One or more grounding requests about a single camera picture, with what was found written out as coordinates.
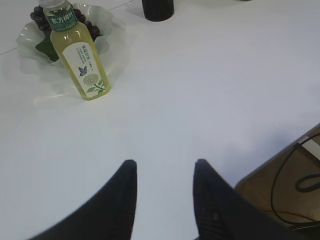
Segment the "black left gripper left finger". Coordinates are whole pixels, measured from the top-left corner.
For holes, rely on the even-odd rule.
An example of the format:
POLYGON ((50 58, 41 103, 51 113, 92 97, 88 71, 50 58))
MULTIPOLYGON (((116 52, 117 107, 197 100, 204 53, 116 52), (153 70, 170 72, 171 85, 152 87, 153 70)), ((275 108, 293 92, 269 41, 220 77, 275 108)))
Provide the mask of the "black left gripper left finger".
POLYGON ((125 160, 108 182, 35 240, 129 240, 137 205, 137 163, 125 160))

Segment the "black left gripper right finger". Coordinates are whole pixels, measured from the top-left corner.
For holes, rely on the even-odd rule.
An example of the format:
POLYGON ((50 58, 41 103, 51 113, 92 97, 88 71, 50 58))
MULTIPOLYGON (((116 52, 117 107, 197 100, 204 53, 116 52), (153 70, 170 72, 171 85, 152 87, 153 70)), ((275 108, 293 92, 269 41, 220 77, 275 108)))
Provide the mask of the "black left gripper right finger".
POLYGON ((200 240, 304 240, 242 198, 208 163, 193 174, 193 208, 200 240))

